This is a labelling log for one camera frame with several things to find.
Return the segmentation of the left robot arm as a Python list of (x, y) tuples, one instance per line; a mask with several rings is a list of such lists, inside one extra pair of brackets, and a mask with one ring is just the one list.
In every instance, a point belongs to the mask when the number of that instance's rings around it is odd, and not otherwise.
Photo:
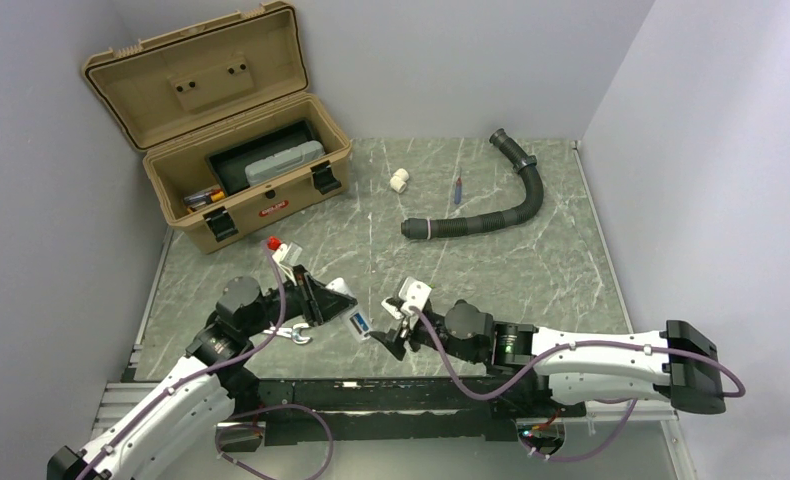
[(261, 404), (260, 381), (245, 364), (263, 350), (253, 337), (303, 317), (318, 326), (348, 314), (356, 298), (315, 280), (301, 265), (275, 290), (256, 279), (230, 280), (205, 326), (170, 372), (133, 409), (79, 449), (48, 461), (49, 479), (156, 479), (198, 436), (231, 417), (250, 417)]

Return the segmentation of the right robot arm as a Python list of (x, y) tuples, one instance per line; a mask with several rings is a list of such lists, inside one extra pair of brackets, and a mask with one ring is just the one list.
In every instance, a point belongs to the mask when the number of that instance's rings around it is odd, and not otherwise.
[(535, 415), (588, 401), (656, 400), (700, 415), (726, 410), (718, 349), (685, 321), (642, 333), (582, 334), (497, 321), (464, 300), (445, 314), (402, 300), (384, 304), (401, 323), (371, 337), (398, 360), (434, 349), (452, 382), (477, 401), (505, 398)]

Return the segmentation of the white remote control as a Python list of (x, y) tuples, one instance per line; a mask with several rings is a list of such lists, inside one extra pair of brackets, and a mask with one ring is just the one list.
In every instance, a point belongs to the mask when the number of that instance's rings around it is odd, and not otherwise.
[[(342, 320), (348, 332), (353, 336), (353, 338), (357, 342), (364, 342), (370, 340), (371, 339), (370, 332), (372, 327), (371, 318), (366, 313), (366, 311), (360, 304), (359, 300), (356, 298), (354, 292), (352, 291), (348, 283), (345, 281), (345, 279), (342, 277), (335, 278), (326, 285), (326, 288), (331, 291), (351, 297), (353, 300), (355, 300), (355, 305), (350, 307), (345, 312), (343, 312), (339, 316), (339, 319)], [(356, 320), (361, 320), (365, 323), (367, 327), (366, 332), (363, 333), (360, 331), (358, 325), (355, 323)]]

